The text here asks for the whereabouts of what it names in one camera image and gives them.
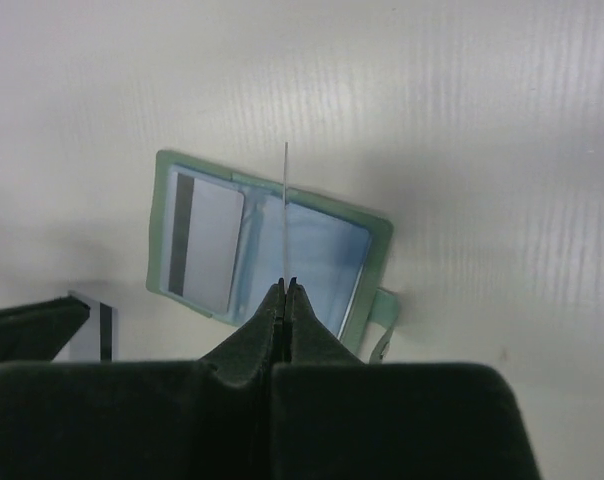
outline green strap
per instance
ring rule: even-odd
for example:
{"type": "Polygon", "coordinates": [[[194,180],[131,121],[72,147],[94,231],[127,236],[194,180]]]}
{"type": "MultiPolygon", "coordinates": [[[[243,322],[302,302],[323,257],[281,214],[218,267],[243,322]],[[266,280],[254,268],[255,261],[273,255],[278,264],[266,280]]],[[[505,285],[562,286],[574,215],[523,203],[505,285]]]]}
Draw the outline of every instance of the green strap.
{"type": "Polygon", "coordinates": [[[377,323],[386,329],[386,331],[371,352],[369,363],[382,363],[382,360],[384,360],[384,356],[389,350],[393,329],[395,328],[395,322],[399,314],[400,302],[398,302],[395,295],[378,288],[375,292],[368,320],[377,323]]]}

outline black stripe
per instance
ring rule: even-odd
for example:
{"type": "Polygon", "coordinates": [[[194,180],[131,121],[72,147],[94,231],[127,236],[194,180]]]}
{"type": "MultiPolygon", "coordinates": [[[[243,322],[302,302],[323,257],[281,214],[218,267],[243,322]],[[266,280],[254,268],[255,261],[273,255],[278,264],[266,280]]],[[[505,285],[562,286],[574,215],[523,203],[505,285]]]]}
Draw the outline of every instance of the black stripe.
{"type": "Polygon", "coordinates": [[[186,271],[186,251],[191,227],[193,203],[193,177],[178,174],[175,187],[175,216],[173,217],[173,241],[169,270],[169,292],[182,296],[186,271]]]}
{"type": "Polygon", "coordinates": [[[113,308],[100,303],[100,361],[113,360],[113,308]]]}

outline thin metal rod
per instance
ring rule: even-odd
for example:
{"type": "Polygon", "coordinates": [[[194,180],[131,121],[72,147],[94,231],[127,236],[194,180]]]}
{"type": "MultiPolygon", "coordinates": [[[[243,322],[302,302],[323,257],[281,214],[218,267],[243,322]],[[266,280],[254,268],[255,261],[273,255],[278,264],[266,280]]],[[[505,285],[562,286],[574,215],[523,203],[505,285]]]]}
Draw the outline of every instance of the thin metal rod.
{"type": "Polygon", "coordinates": [[[289,176],[289,142],[284,142],[284,169],[282,175],[282,266],[284,268],[284,291],[289,288],[289,228],[286,221],[286,189],[289,176]]]}

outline card holder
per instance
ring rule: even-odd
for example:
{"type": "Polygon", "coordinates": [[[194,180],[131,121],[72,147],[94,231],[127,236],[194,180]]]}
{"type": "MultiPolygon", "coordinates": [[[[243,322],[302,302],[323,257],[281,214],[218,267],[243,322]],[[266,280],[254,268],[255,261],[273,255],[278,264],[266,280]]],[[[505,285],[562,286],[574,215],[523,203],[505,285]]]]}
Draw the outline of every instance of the card holder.
{"type": "MultiPolygon", "coordinates": [[[[158,152],[147,288],[225,323],[245,323],[283,275],[281,188],[158,152]]],[[[370,312],[392,331],[397,308],[373,308],[390,295],[377,295],[377,287],[391,224],[309,192],[289,188],[287,197],[289,268],[318,319],[354,352],[370,312]]]]}

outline green border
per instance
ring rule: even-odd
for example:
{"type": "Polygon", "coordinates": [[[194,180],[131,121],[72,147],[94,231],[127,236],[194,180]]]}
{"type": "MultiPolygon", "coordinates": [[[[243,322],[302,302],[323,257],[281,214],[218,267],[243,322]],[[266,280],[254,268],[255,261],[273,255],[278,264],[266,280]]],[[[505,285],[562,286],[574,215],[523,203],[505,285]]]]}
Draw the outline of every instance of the green border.
{"type": "MultiPolygon", "coordinates": [[[[266,188],[274,193],[282,192],[282,184],[252,175],[245,175],[230,168],[172,150],[160,150],[157,153],[153,204],[151,206],[149,223],[149,266],[146,288],[150,292],[169,297],[202,315],[212,317],[211,312],[198,308],[180,297],[168,295],[160,289],[160,262],[162,258],[162,232],[164,212],[166,210],[166,191],[169,170],[173,165],[187,167],[239,184],[266,188]]],[[[376,290],[384,273],[391,237],[393,236],[393,224],[388,219],[370,213],[360,207],[296,188],[287,187],[287,199],[293,203],[360,225],[371,232],[371,247],[364,262],[360,283],[355,292],[351,311],[340,338],[345,347],[351,352],[357,353],[369,312],[373,306],[376,290]]]]}

